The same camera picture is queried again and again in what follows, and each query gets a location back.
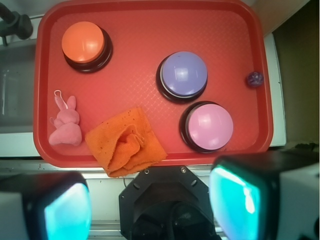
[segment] metal pipe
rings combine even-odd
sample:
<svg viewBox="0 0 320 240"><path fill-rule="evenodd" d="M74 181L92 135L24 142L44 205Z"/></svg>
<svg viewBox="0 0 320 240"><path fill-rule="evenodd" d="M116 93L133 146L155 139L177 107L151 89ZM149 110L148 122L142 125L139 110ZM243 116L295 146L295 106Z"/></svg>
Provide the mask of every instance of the metal pipe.
<svg viewBox="0 0 320 240"><path fill-rule="evenodd" d="M0 18L2 18L7 24L10 24L16 19L16 16L0 2Z"/></svg>

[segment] black cable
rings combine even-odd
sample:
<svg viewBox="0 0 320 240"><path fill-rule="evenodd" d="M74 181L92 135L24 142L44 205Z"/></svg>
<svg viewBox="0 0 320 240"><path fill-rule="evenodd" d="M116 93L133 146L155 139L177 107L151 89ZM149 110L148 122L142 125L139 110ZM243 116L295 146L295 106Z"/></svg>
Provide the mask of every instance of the black cable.
<svg viewBox="0 0 320 240"><path fill-rule="evenodd" d="M124 185L125 188L127 188L127 184L126 184L126 179L125 178L123 178L123 185Z"/></svg>

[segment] pink bunny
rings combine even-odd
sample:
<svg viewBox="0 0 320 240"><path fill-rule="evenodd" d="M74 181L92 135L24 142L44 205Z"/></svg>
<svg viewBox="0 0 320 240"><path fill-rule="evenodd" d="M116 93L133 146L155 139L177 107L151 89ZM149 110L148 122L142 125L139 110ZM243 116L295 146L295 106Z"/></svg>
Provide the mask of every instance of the pink bunny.
<svg viewBox="0 0 320 240"><path fill-rule="evenodd" d="M65 102L61 91L55 90L54 100L60 112L57 114L56 119L50 118L50 122L55 126L56 130L51 133L49 143L51 145L72 144L78 146L82 141L82 134L78 125L80 116L76 111L76 97L70 96Z"/></svg>

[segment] small purple object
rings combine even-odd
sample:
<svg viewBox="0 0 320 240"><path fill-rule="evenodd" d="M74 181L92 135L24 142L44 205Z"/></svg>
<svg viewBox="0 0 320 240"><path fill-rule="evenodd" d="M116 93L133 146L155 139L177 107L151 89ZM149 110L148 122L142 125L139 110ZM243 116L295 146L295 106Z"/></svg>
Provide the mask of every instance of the small purple object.
<svg viewBox="0 0 320 240"><path fill-rule="evenodd" d="M204 61L196 54L180 51L166 58L160 68L163 94L175 100L194 100L206 88L208 73Z"/></svg>
<svg viewBox="0 0 320 240"><path fill-rule="evenodd" d="M247 77L246 81L250 87L259 87L264 83L264 75L261 72L251 72Z"/></svg>
<svg viewBox="0 0 320 240"><path fill-rule="evenodd" d="M180 120L183 140L194 150L211 153L226 145L234 131L230 114L210 101L191 105Z"/></svg>

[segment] orange cloth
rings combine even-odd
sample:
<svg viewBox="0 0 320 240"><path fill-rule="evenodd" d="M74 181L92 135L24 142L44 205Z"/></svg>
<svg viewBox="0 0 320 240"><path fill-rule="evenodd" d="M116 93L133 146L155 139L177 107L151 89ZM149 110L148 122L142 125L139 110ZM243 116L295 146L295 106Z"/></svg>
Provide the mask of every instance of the orange cloth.
<svg viewBox="0 0 320 240"><path fill-rule="evenodd" d="M86 134L85 141L114 178L146 169L167 156L140 107L102 122Z"/></svg>

